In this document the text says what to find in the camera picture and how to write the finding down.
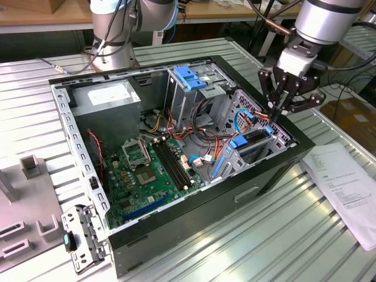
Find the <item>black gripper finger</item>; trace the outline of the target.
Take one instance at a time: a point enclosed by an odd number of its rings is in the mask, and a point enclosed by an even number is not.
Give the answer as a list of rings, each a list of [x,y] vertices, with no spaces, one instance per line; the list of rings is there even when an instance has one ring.
[[[307,98],[298,92],[288,93],[278,109],[278,115],[286,116],[289,113],[298,113],[320,106],[326,100],[326,97],[326,94],[320,90],[313,90]]]
[[[263,96],[267,99],[268,117],[271,122],[275,122],[278,116],[278,110],[275,106],[273,94],[275,91],[272,80],[272,68],[261,68],[258,72],[258,79],[260,81]]]

